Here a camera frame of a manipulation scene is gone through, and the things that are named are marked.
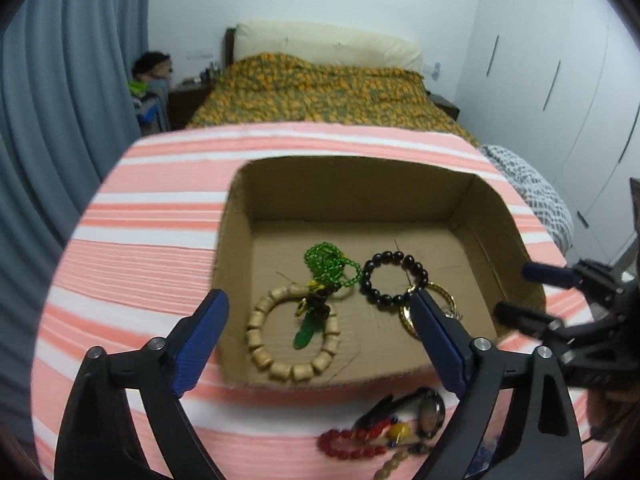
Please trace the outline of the right hand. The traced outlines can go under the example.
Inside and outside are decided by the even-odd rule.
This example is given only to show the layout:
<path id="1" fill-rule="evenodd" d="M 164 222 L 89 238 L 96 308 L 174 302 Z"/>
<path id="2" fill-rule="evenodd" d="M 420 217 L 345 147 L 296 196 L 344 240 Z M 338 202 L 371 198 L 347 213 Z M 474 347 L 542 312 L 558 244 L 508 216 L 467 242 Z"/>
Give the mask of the right hand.
<path id="1" fill-rule="evenodd" d="M 631 418 L 639 406 L 639 385 L 628 390 L 589 390 L 587 419 L 590 426 L 588 441 L 610 442 Z"/>

